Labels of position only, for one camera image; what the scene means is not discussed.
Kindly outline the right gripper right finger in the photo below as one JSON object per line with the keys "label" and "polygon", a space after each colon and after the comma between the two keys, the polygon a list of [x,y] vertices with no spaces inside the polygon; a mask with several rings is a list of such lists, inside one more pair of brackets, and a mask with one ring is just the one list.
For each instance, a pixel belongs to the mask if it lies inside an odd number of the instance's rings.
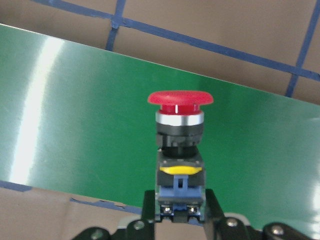
{"label": "right gripper right finger", "polygon": [[225,219],[224,212],[212,189],[205,190],[204,232],[207,240],[221,240],[220,226]]}

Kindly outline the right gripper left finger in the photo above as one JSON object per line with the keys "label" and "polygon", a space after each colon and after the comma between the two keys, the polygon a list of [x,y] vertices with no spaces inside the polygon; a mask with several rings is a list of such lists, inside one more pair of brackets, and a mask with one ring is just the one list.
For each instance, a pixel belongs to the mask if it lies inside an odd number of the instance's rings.
{"label": "right gripper left finger", "polygon": [[147,190],[144,193],[141,220],[144,223],[142,240],[155,239],[155,191]]}

